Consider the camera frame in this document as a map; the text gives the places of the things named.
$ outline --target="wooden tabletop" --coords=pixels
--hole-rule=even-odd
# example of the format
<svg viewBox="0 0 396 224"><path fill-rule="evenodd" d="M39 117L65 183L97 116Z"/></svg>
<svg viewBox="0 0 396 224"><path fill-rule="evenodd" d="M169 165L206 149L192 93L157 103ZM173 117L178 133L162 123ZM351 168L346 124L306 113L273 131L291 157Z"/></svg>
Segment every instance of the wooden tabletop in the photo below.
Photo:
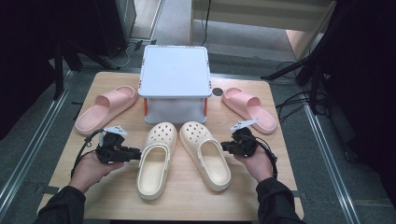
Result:
<svg viewBox="0 0 396 224"><path fill-rule="evenodd" d="M268 83L264 81L211 78L212 88L223 90L237 87L258 96L264 108L278 120L274 100ZM111 91L121 85L138 88L139 75L127 73L98 73L80 113L85 112L94 103L96 95ZM219 141L232 141L230 127L234 126L240 116L229 109L221 96L208 98L207 121L205 126ZM146 134L153 127L144 121L143 99L111 120L107 127L117 126L128 132L126 147L144 148ZM280 125L271 134L261 134L250 128L253 135L263 138L278 157L278 180L292 190L297 190L290 166ZM64 152L53 173L49 186L62 188L70 180L70 171L76 156L84 144L85 136L76 130L70 133ZM92 140L95 149L97 137ZM248 173L246 167L226 154L226 161L232 173L232 184L222 192L210 190L201 178L189 154L177 139L177 145L170 162L170 170L163 195L154 201L141 199L136 192L138 161L126 162L125 166L104 177L86 193L85 218L91 219L134 219L134 220L257 220L259 204L257 202L257 181ZM44 195L39 208L43 207L51 195ZM295 198L296 212L299 217L304 211L299 198Z"/></svg>

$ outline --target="black jacket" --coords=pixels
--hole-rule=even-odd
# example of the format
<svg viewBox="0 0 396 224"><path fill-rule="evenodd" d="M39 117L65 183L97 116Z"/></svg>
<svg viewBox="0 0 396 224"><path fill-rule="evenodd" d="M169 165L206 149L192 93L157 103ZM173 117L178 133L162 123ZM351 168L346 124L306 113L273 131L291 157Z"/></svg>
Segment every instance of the black jacket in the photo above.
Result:
<svg viewBox="0 0 396 224"><path fill-rule="evenodd" d="M260 223L303 223L294 212L291 191L274 178L259 183ZM66 186L54 195L38 212L35 224L82 224L85 196L79 190Z"/></svg>

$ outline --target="human hand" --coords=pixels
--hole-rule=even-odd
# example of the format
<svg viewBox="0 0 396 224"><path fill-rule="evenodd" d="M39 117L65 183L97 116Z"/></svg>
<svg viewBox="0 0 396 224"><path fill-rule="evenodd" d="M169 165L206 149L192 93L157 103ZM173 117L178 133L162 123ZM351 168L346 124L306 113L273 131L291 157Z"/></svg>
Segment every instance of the human hand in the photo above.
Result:
<svg viewBox="0 0 396 224"><path fill-rule="evenodd" d="M103 176L120 169L122 166L123 162L101 163L95 151L89 152L78 163L69 186L85 193L92 185L98 183Z"/></svg>
<svg viewBox="0 0 396 224"><path fill-rule="evenodd" d="M257 180L258 183L264 179L273 177L272 164L262 147L257 146L256 151L251 157L233 155L238 161L244 163L247 171Z"/></svg>

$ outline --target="white plastic container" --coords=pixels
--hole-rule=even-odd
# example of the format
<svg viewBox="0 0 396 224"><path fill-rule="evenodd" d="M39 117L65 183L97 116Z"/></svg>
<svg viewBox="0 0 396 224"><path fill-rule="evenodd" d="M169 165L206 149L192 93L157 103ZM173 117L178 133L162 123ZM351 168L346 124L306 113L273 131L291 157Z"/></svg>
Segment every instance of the white plastic container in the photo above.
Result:
<svg viewBox="0 0 396 224"><path fill-rule="evenodd" d="M146 123L206 122L206 100L212 94L206 48L146 46L138 93Z"/></svg>

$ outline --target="pink slide sandal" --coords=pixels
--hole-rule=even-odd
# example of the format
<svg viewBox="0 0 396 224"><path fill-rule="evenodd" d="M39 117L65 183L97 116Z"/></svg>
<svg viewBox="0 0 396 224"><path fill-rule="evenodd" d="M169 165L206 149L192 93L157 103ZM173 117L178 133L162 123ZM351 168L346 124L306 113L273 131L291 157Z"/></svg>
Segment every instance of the pink slide sandal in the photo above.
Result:
<svg viewBox="0 0 396 224"><path fill-rule="evenodd" d="M96 96L95 104L77 119L76 130L82 134L91 134L103 128L118 114L133 105L137 96L135 89L130 86L120 86Z"/></svg>
<svg viewBox="0 0 396 224"><path fill-rule="evenodd" d="M222 101L244 119L259 119L252 124L261 133L272 133L276 129L275 119L262 107L260 99L237 88L230 88L222 94Z"/></svg>

